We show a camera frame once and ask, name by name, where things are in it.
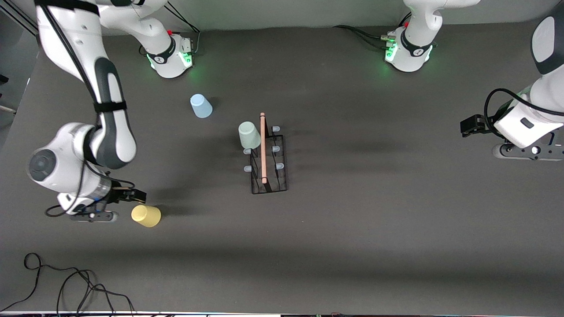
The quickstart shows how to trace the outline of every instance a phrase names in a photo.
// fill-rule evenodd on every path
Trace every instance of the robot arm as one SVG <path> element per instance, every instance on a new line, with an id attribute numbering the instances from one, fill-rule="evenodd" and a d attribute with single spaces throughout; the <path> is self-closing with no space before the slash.
<path id="1" fill-rule="evenodd" d="M 92 0 L 36 0 L 36 6 L 46 55 L 85 83 L 98 117 L 96 126 L 72 122 L 61 127 L 48 145 L 34 152 L 29 176 L 59 192 L 59 204 L 70 215 L 92 210 L 98 201 L 135 199 L 136 190 L 116 190 L 120 185 L 90 164 L 118 169 L 136 154 L 120 78 L 102 43 L 98 7 Z M 143 201 L 144 193 L 139 193 L 137 200 Z"/>
<path id="2" fill-rule="evenodd" d="M 162 8 L 166 0 L 133 0 L 129 6 L 103 5 L 108 0 L 96 2 L 100 9 L 100 23 L 134 36 L 147 51 L 151 67 L 161 77 L 178 77 L 192 67 L 191 40 L 169 34 L 160 21 L 148 16 Z"/>
<path id="3" fill-rule="evenodd" d="M 564 125 L 563 4 L 558 5 L 536 27 L 531 40 L 531 52 L 542 74 L 541 78 L 514 96 L 517 98 L 502 106 L 498 114 L 489 117 L 487 122 L 487 114 L 475 115 L 461 122 L 461 132 L 464 137 L 493 132 L 505 138 L 505 144 L 494 148 L 497 157 L 561 160 L 562 148 L 556 151 L 546 149 L 546 153 L 542 148 L 562 146 L 558 144 L 561 142 L 557 141 L 556 136 L 558 129 Z M 547 134 L 551 135 L 548 144 L 539 142 Z M 517 148 L 522 150 L 512 153 Z"/>
<path id="4" fill-rule="evenodd" d="M 429 59 L 433 48 L 431 43 L 441 26 L 443 17 L 439 10 L 464 8 L 478 4 L 480 0 L 404 0 L 411 10 L 409 26 L 400 26 L 388 32 L 388 36 L 399 38 L 393 52 L 386 55 L 386 61 L 402 72 L 414 72 Z"/>
<path id="5" fill-rule="evenodd" d="M 98 113 L 98 127 L 87 135 L 84 156 L 119 169 L 135 157 L 136 142 L 120 78 L 102 43 L 98 7 L 83 1 L 76 1 L 73 9 L 49 3 L 36 2 L 43 49 L 57 66 L 85 83 Z"/>

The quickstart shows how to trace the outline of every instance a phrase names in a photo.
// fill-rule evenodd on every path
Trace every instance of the black strap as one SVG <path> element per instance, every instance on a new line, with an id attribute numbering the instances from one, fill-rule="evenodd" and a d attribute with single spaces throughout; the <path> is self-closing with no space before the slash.
<path id="1" fill-rule="evenodd" d="M 423 53 L 427 52 L 429 47 L 431 47 L 431 43 L 429 43 L 425 46 L 417 46 L 417 45 L 411 44 L 406 38 L 406 30 L 403 30 L 403 32 L 402 32 L 401 40 L 402 40 L 403 47 L 405 47 L 409 51 L 411 56 L 413 56 L 413 57 L 422 56 Z"/>
<path id="2" fill-rule="evenodd" d="M 80 0 L 35 0 L 36 6 L 52 6 L 52 7 L 59 7 L 69 10 L 80 9 L 85 11 L 90 11 L 98 16 L 100 16 L 100 12 L 98 12 L 98 6 L 90 3 L 84 2 Z"/>
<path id="3" fill-rule="evenodd" d="M 168 49 L 166 49 L 166 51 L 160 53 L 160 54 L 149 54 L 147 53 L 147 55 L 149 55 L 149 57 L 155 61 L 155 63 L 157 64 L 165 64 L 167 60 L 169 60 L 169 57 L 172 56 L 172 54 L 176 52 L 176 42 L 174 41 L 173 37 L 170 37 L 170 46 Z"/>
<path id="4" fill-rule="evenodd" d="M 94 110 L 96 113 L 100 112 L 112 112 L 116 110 L 125 110 L 127 109 L 127 105 L 125 102 L 104 102 L 104 103 L 95 103 Z"/>

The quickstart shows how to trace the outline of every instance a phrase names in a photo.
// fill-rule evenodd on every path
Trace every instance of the black cable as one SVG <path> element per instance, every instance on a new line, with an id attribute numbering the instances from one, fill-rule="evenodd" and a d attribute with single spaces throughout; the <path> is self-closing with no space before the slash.
<path id="1" fill-rule="evenodd" d="M 49 210 L 53 210 L 53 209 L 58 208 L 58 207 L 61 207 L 61 205 L 54 205 L 54 206 L 51 206 L 51 207 L 45 209 L 45 215 L 46 215 L 47 217 L 56 218 L 56 217 L 61 217 L 62 215 L 64 215 L 65 213 L 67 213 L 67 212 L 64 211 L 64 210 L 63 210 L 62 213 L 59 213 L 59 214 L 50 214 L 50 213 L 49 213 Z"/>
<path id="2" fill-rule="evenodd" d="M 406 16 L 403 17 L 402 21 L 398 24 L 398 27 L 402 27 L 403 23 L 411 16 L 411 12 L 406 14 Z"/>
<path id="3" fill-rule="evenodd" d="M 18 20 L 12 13 L 10 13 L 8 10 L 6 10 L 6 8 L 4 8 L 3 6 L 0 5 L 0 8 L 2 9 L 2 11 L 4 11 L 7 15 L 9 15 L 10 17 L 12 17 L 12 19 L 14 21 L 16 21 L 22 28 L 24 28 L 25 30 L 27 30 L 29 33 L 31 33 L 31 35 L 36 36 L 36 33 L 32 32 L 25 24 L 23 24 L 20 20 Z"/>
<path id="4" fill-rule="evenodd" d="M 188 25 L 192 28 L 192 30 L 193 30 L 194 32 L 197 32 L 197 33 L 200 32 L 200 30 L 199 30 L 197 27 L 195 27 L 193 24 L 191 24 L 190 22 L 188 22 L 188 20 L 186 20 L 186 19 L 184 18 L 184 16 L 176 9 L 176 7 L 175 7 L 172 3 L 170 3 L 170 1 L 167 1 L 166 3 L 167 3 L 170 7 L 172 7 L 173 10 L 176 11 L 177 14 L 175 14 L 174 12 L 172 12 L 172 10 L 169 9 L 167 6 L 164 6 L 165 9 L 167 9 L 170 13 L 172 13 L 175 17 L 179 18 L 179 19 L 180 19 L 181 21 L 183 21 L 184 23 L 188 24 Z"/>
<path id="5" fill-rule="evenodd" d="M 170 3 L 170 1 L 167 1 L 166 3 L 168 3 L 168 5 L 169 5 L 172 9 L 174 9 L 174 11 L 176 11 L 176 13 L 178 13 L 178 15 L 179 15 L 180 17 L 182 17 L 182 20 L 184 20 L 184 22 L 186 22 L 186 24 L 188 24 L 188 25 L 192 28 L 192 30 L 194 30 L 194 32 L 200 32 L 200 30 L 199 30 L 197 27 L 195 27 L 194 25 L 192 25 L 190 22 L 188 22 L 188 20 L 186 20 L 186 18 L 184 18 L 184 16 L 180 13 L 180 11 L 178 11 L 178 10 L 176 9 L 176 7 L 175 7 L 172 3 Z"/>
<path id="6" fill-rule="evenodd" d="M 31 19 L 27 16 L 27 14 L 23 13 L 22 10 L 20 10 L 18 7 L 13 6 L 9 1 L 4 1 L 4 2 L 8 5 L 8 7 L 12 8 L 14 12 L 19 14 L 32 28 L 34 28 L 36 33 L 39 32 L 39 29 L 37 28 L 37 24 L 31 21 Z"/>
<path id="7" fill-rule="evenodd" d="M 141 49 L 144 49 L 144 48 L 143 48 L 143 45 L 139 45 L 139 49 L 137 50 L 137 51 L 139 52 L 139 55 L 141 55 L 141 56 L 146 56 L 147 51 L 145 51 L 145 54 L 143 54 L 143 53 L 141 52 Z"/>
<path id="8" fill-rule="evenodd" d="M 69 211 L 74 206 L 74 203 L 76 203 L 78 196 L 80 195 L 80 191 L 82 190 L 82 181 L 84 180 L 84 167 L 85 167 L 85 165 L 87 165 L 86 161 L 82 161 L 82 168 L 80 170 L 80 180 L 78 181 L 78 189 L 76 191 L 76 195 L 74 196 L 74 200 L 73 200 L 72 204 L 69 206 L 69 208 L 67 210 L 63 209 L 63 212 L 59 213 L 59 214 L 50 214 L 49 210 L 53 210 L 57 207 L 61 207 L 61 205 L 54 205 L 54 206 L 51 206 L 51 207 L 45 209 L 44 213 L 47 217 L 51 217 L 51 218 L 61 217 L 62 215 L 67 213 L 67 211 Z"/>
<path id="9" fill-rule="evenodd" d="M 502 91 L 508 95 L 510 95 L 511 97 L 513 97 L 513 99 L 519 101 L 520 103 L 526 105 L 529 108 L 532 108 L 534 110 L 537 110 L 539 112 L 544 112 L 547 113 L 549 115 L 553 115 L 553 116 L 560 116 L 560 117 L 564 117 L 564 112 L 559 112 L 559 111 L 554 111 L 554 110 L 548 110 L 548 109 L 544 109 L 541 108 L 537 105 L 534 105 L 526 100 L 524 100 L 523 98 L 521 98 L 519 95 L 517 95 L 516 93 L 512 92 L 509 89 L 505 89 L 505 88 L 496 88 L 494 90 L 492 90 L 490 92 L 490 94 L 488 95 L 488 97 L 486 98 L 486 102 L 484 103 L 484 118 L 486 119 L 486 126 L 488 127 L 488 129 L 494 133 L 495 135 L 497 135 L 498 137 L 505 139 L 505 137 L 500 134 L 496 128 L 494 128 L 494 122 L 490 122 L 490 118 L 488 117 L 488 106 L 490 105 L 490 99 L 492 98 L 492 96 L 498 92 L 498 91 Z"/>
<path id="10" fill-rule="evenodd" d="M 378 39 L 378 40 L 380 39 L 379 36 L 372 35 L 372 34 L 367 33 L 367 32 L 365 32 L 365 31 L 363 31 L 363 30 L 361 30 L 361 29 L 359 29 L 359 28 L 351 27 L 350 25 L 343 25 L 343 24 L 340 24 L 340 25 L 335 25 L 334 28 L 347 29 L 347 30 L 351 30 L 351 31 L 353 31 L 353 32 L 355 32 L 355 33 L 362 34 L 362 35 L 364 35 L 364 36 L 366 36 L 366 37 L 368 37 L 368 38 L 373 38 L 373 39 Z"/>
<path id="11" fill-rule="evenodd" d="M 200 49 L 200 36 L 202 35 L 201 32 L 198 32 L 198 39 L 196 40 L 196 49 L 192 52 L 193 54 L 197 53 Z"/>
<path id="12" fill-rule="evenodd" d="M 31 256 L 35 256 L 35 257 L 37 258 L 37 261 L 38 261 L 37 267 L 30 267 L 30 266 L 28 265 L 28 261 L 29 261 L 29 259 L 30 259 Z M 92 275 L 95 276 L 95 274 L 94 274 L 94 272 L 93 272 L 92 270 L 79 270 L 78 268 L 73 267 L 73 266 L 72 266 L 72 267 L 67 267 L 67 268 L 58 268 L 58 267 L 54 267 L 54 266 L 51 266 L 51 265 L 43 264 L 42 261 L 41 261 L 41 257 L 39 256 L 39 254 L 33 253 L 33 252 L 28 253 L 28 254 L 25 255 L 25 258 L 24 258 L 24 267 L 25 267 L 26 269 L 30 270 L 30 271 L 35 271 L 35 270 L 37 270 L 36 280 L 35 280 L 35 284 L 34 284 L 34 286 L 33 286 L 32 291 L 31 291 L 30 294 L 29 294 L 27 297 L 25 297 L 23 300 L 20 300 L 20 301 L 17 301 L 17 302 L 14 302 L 14 303 L 8 305 L 6 308 L 0 310 L 0 312 L 5 311 L 5 310 L 9 309 L 10 307 L 12 307 L 12 306 L 14 306 L 14 305 L 16 305 L 16 304 L 18 304 L 18 303 L 25 302 L 26 300 L 28 300 L 28 299 L 31 298 L 31 296 L 35 293 L 35 291 L 36 291 L 36 289 L 37 289 L 37 285 L 38 285 L 38 283 L 39 283 L 39 276 L 40 276 L 40 274 L 41 274 L 41 269 L 44 268 L 44 267 L 48 267 L 48 268 L 50 268 L 50 269 L 52 269 L 52 270 L 55 270 L 55 271 L 74 270 L 73 273 L 71 273 L 69 276 L 67 276 L 67 278 L 66 278 L 66 279 L 64 280 L 64 282 L 63 282 L 63 285 L 62 285 L 61 288 L 59 289 L 59 295 L 57 296 L 57 304 L 56 304 L 56 314 L 57 314 L 57 316 L 59 316 L 59 305 L 60 305 L 61 297 L 62 297 L 62 295 L 63 295 L 64 287 L 65 287 L 66 283 L 68 282 L 68 280 L 69 280 L 70 278 L 72 278 L 73 276 L 75 276 L 75 275 L 80 276 L 80 277 L 86 282 L 86 284 L 87 284 L 86 292 L 85 292 L 84 296 L 82 297 L 82 300 L 81 300 L 81 302 L 80 302 L 80 304 L 78 305 L 78 308 L 77 308 L 77 316 L 78 316 L 78 314 L 80 313 L 80 311 L 81 311 L 81 309 L 82 309 L 84 303 L 86 302 L 86 300 L 88 299 L 88 297 L 89 297 L 93 292 L 100 292 L 100 293 L 104 293 L 104 294 L 105 294 L 106 300 L 107 300 L 107 302 L 108 302 L 108 306 L 110 307 L 112 313 L 115 313 L 115 309 L 114 309 L 114 307 L 113 307 L 113 305 L 112 305 L 112 301 L 109 299 L 109 295 L 124 297 L 124 298 L 127 300 L 127 304 L 129 305 L 129 309 L 131 310 L 131 314 L 133 314 L 133 311 L 135 310 L 135 308 L 133 307 L 133 303 L 131 302 L 131 300 L 129 299 L 129 297 L 128 297 L 127 295 L 119 294 L 119 293 L 115 293 L 115 292 L 110 292 L 109 290 L 106 289 L 106 287 L 105 287 L 102 283 L 97 283 L 97 284 L 92 283 L 92 281 L 90 280 L 90 273 L 92 273 Z"/>
<path id="13" fill-rule="evenodd" d="M 381 49 L 381 46 L 374 44 L 373 42 L 369 41 L 369 39 L 380 39 L 379 36 L 374 36 L 372 34 L 366 33 L 365 31 L 362 31 L 360 29 L 354 28 L 354 27 L 350 27 L 348 25 L 336 25 L 334 26 L 334 28 L 340 28 L 340 29 L 347 29 L 347 30 L 351 30 L 352 33 L 356 36 L 358 36 L 361 40 L 363 40 L 366 44 L 375 47 L 377 49 Z"/>
<path id="14" fill-rule="evenodd" d="M 135 188 L 135 184 L 134 184 L 133 182 L 130 182 L 130 181 L 128 181 L 128 180 L 123 180 L 123 179 L 117 179 L 117 178 L 109 177 L 109 176 L 107 176 L 107 175 L 104 175 L 104 174 L 102 174 L 102 173 L 99 173 L 99 172 L 96 171 L 94 168 L 92 168 L 92 166 L 90 166 L 90 164 L 88 164 L 88 163 L 86 163 L 86 166 L 88 167 L 88 169 L 89 169 L 92 173 L 94 173 L 94 174 L 96 174 L 96 175 L 98 175 L 98 176 L 100 176 L 100 177 L 103 177 L 103 178 L 109 179 L 109 180 L 113 180 L 114 182 L 118 182 L 118 183 L 127 183 L 127 184 L 130 184 L 131 186 L 127 187 L 128 190 L 132 190 L 132 189 Z"/>
<path id="15" fill-rule="evenodd" d="M 82 81 L 86 85 L 86 88 L 88 89 L 88 92 L 90 93 L 90 96 L 92 97 L 92 100 L 94 102 L 98 102 L 97 99 L 96 99 L 96 95 L 94 94 L 94 88 L 92 88 L 92 84 L 90 83 L 90 80 L 88 79 L 88 76 L 86 75 L 86 72 L 84 71 L 84 68 L 82 67 L 82 64 L 80 63 L 78 57 L 76 56 L 76 53 L 72 49 L 71 44 L 69 43 L 68 39 L 66 38 L 65 34 L 63 33 L 63 30 L 61 29 L 61 27 L 59 26 L 59 24 L 55 20 L 55 17 L 51 13 L 51 11 L 47 8 L 47 6 L 46 5 L 39 5 L 39 6 L 41 7 L 41 9 L 43 9 L 43 13 L 45 13 L 47 20 L 49 21 L 49 23 L 53 27 L 53 30 L 55 31 L 55 33 L 59 37 L 59 40 L 61 41 L 61 43 L 65 47 L 67 53 L 70 56 L 70 59 L 72 59 L 74 66 L 78 70 L 78 73 L 80 74 L 80 77 L 82 78 Z"/>

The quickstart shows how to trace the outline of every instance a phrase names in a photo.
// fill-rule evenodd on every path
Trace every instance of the wooden stick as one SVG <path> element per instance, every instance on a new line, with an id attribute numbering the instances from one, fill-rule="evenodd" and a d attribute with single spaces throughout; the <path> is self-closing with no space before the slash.
<path id="1" fill-rule="evenodd" d="M 268 178 L 266 176 L 266 114 L 261 112 L 261 173 L 262 183 L 266 184 Z"/>

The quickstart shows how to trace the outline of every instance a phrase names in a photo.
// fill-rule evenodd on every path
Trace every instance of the dark gray tabletop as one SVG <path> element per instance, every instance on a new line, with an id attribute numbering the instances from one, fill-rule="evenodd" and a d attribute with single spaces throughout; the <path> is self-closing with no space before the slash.
<path id="1" fill-rule="evenodd" d="M 82 82 L 41 53 L 0 156 L 0 306 L 31 290 L 22 261 L 37 252 L 94 270 L 138 310 L 561 316 L 564 163 L 499 160 L 495 137 L 459 133 L 492 89 L 538 78 L 534 27 L 446 26 L 410 74 L 342 29 L 205 32 L 194 69 L 172 80 L 133 37 L 104 38 L 139 146 L 112 176 L 161 208 L 150 229 L 133 203 L 111 206 L 112 224 L 43 215 L 56 195 L 27 177 L 30 154 L 95 116 Z M 290 183 L 255 196 L 237 126 L 262 111 L 287 138 Z M 45 271 L 14 309 L 54 309 L 65 275 Z M 69 284 L 69 309 L 83 289 Z"/>

